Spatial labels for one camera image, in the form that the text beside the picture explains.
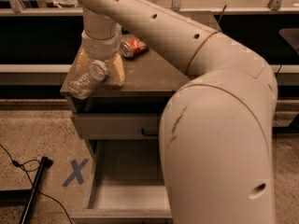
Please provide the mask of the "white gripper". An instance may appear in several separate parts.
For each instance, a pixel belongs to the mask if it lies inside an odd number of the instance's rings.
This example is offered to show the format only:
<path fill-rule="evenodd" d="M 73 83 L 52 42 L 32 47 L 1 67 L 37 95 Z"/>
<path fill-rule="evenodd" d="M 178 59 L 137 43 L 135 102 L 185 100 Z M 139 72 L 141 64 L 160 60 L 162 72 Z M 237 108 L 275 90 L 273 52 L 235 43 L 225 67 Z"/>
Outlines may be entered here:
<path fill-rule="evenodd" d="M 119 53 L 119 34 L 109 39 L 95 39 L 85 32 L 81 35 L 83 50 L 79 53 L 76 69 L 80 73 L 94 58 L 95 60 L 108 60 L 107 70 L 118 86 L 122 86 L 125 80 L 122 59 Z"/>

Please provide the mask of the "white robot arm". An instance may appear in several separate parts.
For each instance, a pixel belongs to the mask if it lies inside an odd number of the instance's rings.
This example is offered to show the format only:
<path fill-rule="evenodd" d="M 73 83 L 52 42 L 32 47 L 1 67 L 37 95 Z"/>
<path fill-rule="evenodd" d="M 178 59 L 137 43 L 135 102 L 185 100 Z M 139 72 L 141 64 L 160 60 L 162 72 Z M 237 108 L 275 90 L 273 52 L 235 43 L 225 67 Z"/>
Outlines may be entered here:
<path fill-rule="evenodd" d="M 276 224 L 272 120 L 278 85 L 259 54 L 146 0 L 78 0 L 190 78 L 161 117 L 174 224 Z"/>

